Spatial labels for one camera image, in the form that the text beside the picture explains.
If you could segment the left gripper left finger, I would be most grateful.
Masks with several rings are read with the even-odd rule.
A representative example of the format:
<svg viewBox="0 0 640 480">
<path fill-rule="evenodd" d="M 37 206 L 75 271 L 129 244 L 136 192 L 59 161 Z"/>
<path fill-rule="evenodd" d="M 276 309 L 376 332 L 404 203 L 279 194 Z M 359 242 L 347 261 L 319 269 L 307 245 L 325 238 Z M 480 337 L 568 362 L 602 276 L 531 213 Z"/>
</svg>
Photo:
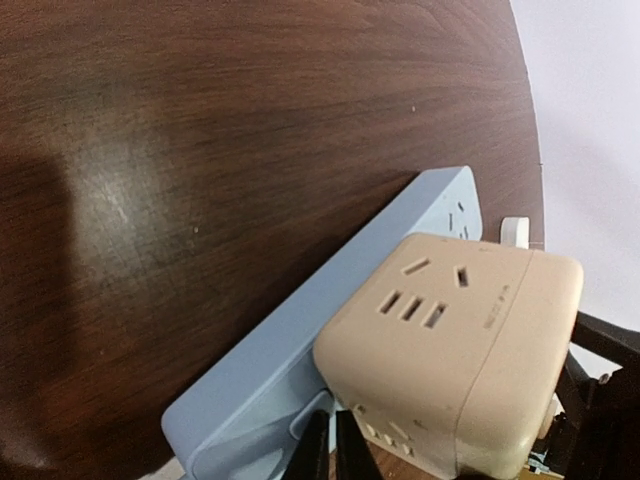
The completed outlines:
<svg viewBox="0 0 640 480">
<path fill-rule="evenodd" d="M 324 410 L 311 415 L 284 472 L 284 480 L 329 479 L 329 420 Z"/>
</svg>

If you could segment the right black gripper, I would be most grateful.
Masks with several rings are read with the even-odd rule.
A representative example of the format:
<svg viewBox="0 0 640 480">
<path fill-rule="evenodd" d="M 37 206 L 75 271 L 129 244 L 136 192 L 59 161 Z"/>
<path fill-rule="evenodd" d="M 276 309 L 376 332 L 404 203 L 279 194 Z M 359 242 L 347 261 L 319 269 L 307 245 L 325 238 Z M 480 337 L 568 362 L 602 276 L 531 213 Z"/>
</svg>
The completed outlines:
<svg viewBox="0 0 640 480">
<path fill-rule="evenodd" d="M 565 479 L 639 480 L 639 333 L 580 312 L 571 342 L 620 369 L 593 378 L 567 356 L 556 388 L 564 411 L 535 442 L 529 469 Z"/>
</svg>

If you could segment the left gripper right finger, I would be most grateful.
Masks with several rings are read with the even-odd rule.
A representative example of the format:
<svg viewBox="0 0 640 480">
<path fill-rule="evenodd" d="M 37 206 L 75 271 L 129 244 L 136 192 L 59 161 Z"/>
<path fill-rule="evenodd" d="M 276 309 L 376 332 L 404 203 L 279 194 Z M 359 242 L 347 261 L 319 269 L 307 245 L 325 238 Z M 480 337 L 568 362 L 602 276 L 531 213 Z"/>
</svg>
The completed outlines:
<svg viewBox="0 0 640 480">
<path fill-rule="evenodd" d="M 383 476 L 349 410 L 336 414 L 336 479 L 382 480 Z"/>
</svg>

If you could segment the blue-grey power strip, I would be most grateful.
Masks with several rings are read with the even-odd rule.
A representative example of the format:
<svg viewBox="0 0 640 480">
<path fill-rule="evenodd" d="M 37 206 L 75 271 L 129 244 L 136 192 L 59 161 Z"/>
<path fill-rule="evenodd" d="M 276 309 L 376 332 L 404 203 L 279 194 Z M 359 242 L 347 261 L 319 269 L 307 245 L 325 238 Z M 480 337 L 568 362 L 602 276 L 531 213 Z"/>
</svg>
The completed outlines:
<svg viewBox="0 0 640 480">
<path fill-rule="evenodd" d="M 337 404 L 317 371 L 321 328 L 412 233 L 478 240 L 468 166 L 426 170 L 164 412 L 186 479 L 279 479 L 310 415 Z"/>
</svg>

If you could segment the beige cube socket adapter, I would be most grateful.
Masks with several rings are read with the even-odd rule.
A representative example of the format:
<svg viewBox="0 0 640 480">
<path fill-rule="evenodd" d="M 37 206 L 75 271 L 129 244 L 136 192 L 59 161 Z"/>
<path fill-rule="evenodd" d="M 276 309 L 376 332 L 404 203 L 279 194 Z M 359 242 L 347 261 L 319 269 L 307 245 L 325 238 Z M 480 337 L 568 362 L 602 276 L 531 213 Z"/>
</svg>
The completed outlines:
<svg viewBox="0 0 640 480">
<path fill-rule="evenodd" d="M 513 479 L 550 425 L 583 284 L 569 257 L 414 233 L 314 361 L 379 447 L 440 479 Z"/>
</svg>

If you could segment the white plug adapter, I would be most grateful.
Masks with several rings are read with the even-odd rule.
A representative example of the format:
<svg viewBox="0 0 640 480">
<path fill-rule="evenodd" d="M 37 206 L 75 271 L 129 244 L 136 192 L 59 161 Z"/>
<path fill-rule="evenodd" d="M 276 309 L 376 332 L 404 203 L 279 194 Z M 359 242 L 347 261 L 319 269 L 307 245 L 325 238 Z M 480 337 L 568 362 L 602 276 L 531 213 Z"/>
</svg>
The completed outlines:
<svg viewBox="0 0 640 480">
<path fill-rule="evenodd" d="M 528 249 L 530 246 L 530 219 L 528 217 L 505 217 L 500 228 L 500 244 Z"/>
</svg>

